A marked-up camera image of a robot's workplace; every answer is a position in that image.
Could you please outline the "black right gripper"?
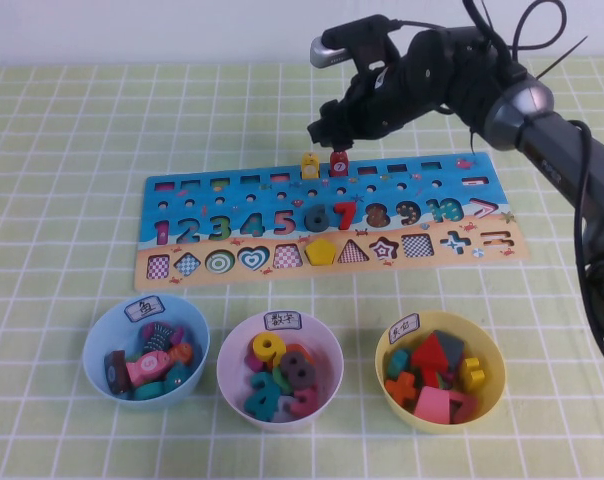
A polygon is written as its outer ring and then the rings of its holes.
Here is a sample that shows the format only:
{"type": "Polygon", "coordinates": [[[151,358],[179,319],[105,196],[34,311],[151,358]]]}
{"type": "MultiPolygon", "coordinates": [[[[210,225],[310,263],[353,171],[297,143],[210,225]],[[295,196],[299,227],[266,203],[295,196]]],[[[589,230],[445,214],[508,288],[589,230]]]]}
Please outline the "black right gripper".
{"type": "Polygon", "coordinates": [[[432,110],[432,72],[408,57],[353,77],[341,100],[320,108],[308,125],[314,143],[349,150],[357,140],[378,140],[432,110]]]}

